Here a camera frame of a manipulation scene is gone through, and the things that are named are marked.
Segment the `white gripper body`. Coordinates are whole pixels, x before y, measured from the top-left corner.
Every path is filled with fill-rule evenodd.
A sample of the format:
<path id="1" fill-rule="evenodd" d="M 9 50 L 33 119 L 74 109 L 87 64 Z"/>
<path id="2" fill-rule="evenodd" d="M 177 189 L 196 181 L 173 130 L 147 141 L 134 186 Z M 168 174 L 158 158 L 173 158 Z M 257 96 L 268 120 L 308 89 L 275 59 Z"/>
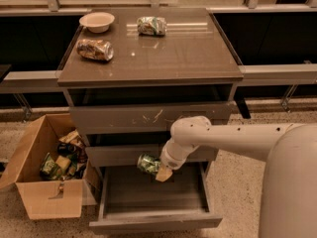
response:
<path id="1" fill-rule="evenodd" d="M 160 154 L 160 160 L 164 166 L 172 170 L 179 170 L 185 163 L 186 157 L 179 148 L 164 147 Z"/>

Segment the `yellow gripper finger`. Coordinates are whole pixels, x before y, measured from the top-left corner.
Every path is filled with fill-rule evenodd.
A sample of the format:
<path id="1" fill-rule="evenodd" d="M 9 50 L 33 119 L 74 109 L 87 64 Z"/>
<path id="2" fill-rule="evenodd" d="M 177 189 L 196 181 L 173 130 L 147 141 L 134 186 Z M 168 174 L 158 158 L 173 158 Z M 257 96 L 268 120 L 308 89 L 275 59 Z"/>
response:
<path id="1" fill-rule="evenodd" d="M 165 182 L 172 176 L 172 169 L 166 166 L 160 166 L 156 175 L 156 180 Z"/>

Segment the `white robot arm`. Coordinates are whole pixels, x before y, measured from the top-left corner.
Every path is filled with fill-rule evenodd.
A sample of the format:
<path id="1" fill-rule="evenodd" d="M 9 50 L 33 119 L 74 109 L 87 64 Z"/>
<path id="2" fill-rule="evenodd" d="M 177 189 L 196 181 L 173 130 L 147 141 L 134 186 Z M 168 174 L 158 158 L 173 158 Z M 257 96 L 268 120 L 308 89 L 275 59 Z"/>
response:
<path id="1" fill-rule="evenodd" d="M 213 125 L 204 116 L 181 118 L 170 128 L 156 179 L 201 146 L 264 160 L 259 238 L 317 238 L 317 125 Z"/>

